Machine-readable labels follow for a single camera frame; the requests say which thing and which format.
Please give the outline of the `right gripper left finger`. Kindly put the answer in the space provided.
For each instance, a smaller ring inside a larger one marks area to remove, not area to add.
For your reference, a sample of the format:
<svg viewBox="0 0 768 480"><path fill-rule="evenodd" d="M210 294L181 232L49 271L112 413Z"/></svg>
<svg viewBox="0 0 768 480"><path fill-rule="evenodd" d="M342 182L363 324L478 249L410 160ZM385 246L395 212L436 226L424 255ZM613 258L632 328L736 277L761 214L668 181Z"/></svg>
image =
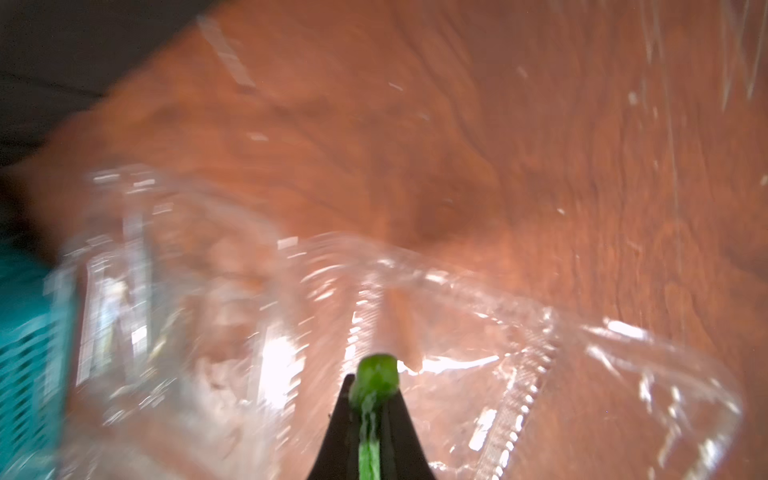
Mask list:
<svg viewBox="0 0 768 480"><path fill-rule="evenodd" d="M355 380L348 374L342 383L319 453L308 480L359 480L360 416L350 401Z"/></svg>

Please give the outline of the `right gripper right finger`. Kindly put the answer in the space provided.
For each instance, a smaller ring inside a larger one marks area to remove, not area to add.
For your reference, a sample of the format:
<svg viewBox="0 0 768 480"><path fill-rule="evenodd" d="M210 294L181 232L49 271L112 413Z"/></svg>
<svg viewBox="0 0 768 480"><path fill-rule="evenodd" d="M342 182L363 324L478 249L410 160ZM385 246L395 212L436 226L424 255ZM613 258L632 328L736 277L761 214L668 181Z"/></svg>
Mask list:
<svg viewBox="0 0 768 480"><path fill-rule="evenodd" d="M379 422L384 480L435 480L400 391L387 400Z"/></svg>

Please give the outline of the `clear pepper container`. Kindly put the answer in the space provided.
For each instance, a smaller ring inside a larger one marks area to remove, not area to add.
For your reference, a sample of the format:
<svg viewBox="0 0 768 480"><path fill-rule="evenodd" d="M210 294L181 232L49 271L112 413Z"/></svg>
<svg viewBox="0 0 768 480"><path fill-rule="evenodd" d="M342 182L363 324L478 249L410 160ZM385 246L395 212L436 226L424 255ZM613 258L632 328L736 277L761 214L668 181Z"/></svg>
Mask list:
<svg viewBox="0 0 768 480"><path fill-rule="evenodd" d="M742 423L720 363L643 329L351 235L279 250L298 360L284 479L307 477L344 379L376 353L395 356L440 479L709 479Z"/></svg>
<svg viewBox="0 0 768 480"><path fill-rule="evenodd" d="M301 368L274 223L143 166L90 176L56 280L76 416L113 478L276 479Z"/></svg>

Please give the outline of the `teal plastic perforated basket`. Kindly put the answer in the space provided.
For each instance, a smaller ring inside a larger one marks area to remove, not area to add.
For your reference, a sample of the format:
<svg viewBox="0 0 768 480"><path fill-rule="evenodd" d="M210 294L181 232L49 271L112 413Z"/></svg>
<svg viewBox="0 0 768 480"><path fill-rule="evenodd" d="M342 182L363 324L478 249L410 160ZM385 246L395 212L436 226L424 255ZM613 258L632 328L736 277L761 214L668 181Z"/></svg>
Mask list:
<svg viewBox="0 0 768 480"><path fill-rule="evenodd" d="M77 301L71 272L1 244L1 470L60 445Z"/></svg>

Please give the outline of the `black grey toolbox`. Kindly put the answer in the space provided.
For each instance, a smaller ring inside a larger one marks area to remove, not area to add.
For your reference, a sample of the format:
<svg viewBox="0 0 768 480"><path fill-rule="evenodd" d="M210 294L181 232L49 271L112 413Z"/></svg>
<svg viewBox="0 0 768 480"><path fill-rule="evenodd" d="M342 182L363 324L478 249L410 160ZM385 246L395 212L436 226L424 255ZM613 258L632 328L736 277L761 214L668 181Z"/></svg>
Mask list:
<svg viewBox="0 0 768 480"><path fill-rule="evenodd" d="M4 1L1 163L40 148L132 68L212 7L189 1Z"/></svg>

